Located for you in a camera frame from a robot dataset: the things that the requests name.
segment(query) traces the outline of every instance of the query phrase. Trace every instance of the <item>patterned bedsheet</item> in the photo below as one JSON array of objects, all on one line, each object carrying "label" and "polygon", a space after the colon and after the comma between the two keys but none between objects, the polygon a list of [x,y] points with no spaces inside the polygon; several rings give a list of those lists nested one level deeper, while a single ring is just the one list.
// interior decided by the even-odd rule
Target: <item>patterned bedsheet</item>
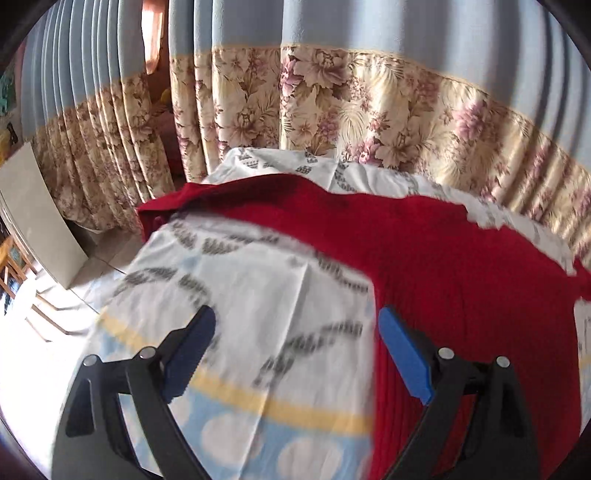
[{"label": "patterned bedsheet", "polygon": [[[568,246],[544,227],[420,176],[305,153],[234,149],[206,182],[280,172],[335,193],[463,203],[481,228],[508,225],[573,272]],[[171,411],[212,478],[364,478],[371,457],[371,282],[269,229],[183,212],[152,235],[113,287],[86,353],[108,361],[158,345],[204,303],[216,312],[216,334]],[[584,426],[590,305],[579,301],[575,315]],[[140,462],[158,472],[131,399],[122,395],[122,405]]]}]

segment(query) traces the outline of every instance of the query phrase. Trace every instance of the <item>red knit garment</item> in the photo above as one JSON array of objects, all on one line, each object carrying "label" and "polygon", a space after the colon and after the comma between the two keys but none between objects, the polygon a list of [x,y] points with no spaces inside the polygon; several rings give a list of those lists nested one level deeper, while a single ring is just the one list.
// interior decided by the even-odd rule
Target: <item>red knit garment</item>
[{"label": "red knit garment", "polygon": [[[377,310],[394,306],[409,326],[464,359],[507,356],[530,409],[543,478],[578,439],[573,306],[581,297],[591,300],[591,276],[578,261],[577,275],[569,277],[518,232],[469,222],[463,205],[332,194],[288,174],[218,186],[188,183],[138,208],[145,238],[183,207],[273,228],[361,270],[374,283]],[[376,334],[371,480],[392,465],[421,410]],[[468,418],[465,408],[440,468],[453,464]]]}]

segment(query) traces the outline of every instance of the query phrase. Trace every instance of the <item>curtain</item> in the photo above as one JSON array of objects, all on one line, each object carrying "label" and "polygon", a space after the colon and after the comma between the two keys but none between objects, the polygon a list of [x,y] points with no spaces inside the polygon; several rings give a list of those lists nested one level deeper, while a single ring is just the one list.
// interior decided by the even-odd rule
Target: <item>curtain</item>
[{"label": "curtain", "polygon": [[27,37],[23,136],[58,210],[137,230],[135,207],[173,191],[150,124],[141,0],[60,0]]},{"label": "curtain", "polygon": [[189,181],[238,146],[396,168],[591,264],[591,76],[535,0],[171,0],[169,22]]},{"label": "curtain", "polygon": [[154,73],[160,59],[164,10],[164,0],[144,0],[142,5],[142,35],[148,75]]}]

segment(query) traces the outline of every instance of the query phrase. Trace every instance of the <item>white board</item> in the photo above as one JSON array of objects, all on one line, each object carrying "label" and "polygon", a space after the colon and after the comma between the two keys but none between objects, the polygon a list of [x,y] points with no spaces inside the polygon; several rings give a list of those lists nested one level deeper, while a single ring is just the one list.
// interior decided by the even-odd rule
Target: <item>white board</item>
[{"label": "white board", "polygon": [[88,257],[57,211],[29,143],[0,167],[0,196],[33,256],[68,288]]}]

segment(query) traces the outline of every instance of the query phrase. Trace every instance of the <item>floor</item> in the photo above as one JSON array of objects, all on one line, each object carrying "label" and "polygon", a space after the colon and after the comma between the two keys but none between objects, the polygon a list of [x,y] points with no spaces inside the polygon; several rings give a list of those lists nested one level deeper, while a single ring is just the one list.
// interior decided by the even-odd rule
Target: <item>floor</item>
[{"label": "floor", "polygon": [[10,312],[0,319],[2,413],[46,475],[61,405],[87,335],[141,246],[138,236],[122,231],[106,233],[68,290],[37,265],[37,290],[56,309],[39,300],[36,305],[72,335],[62,334],[33,311],[27,314],[30,323],[10,316]]}]

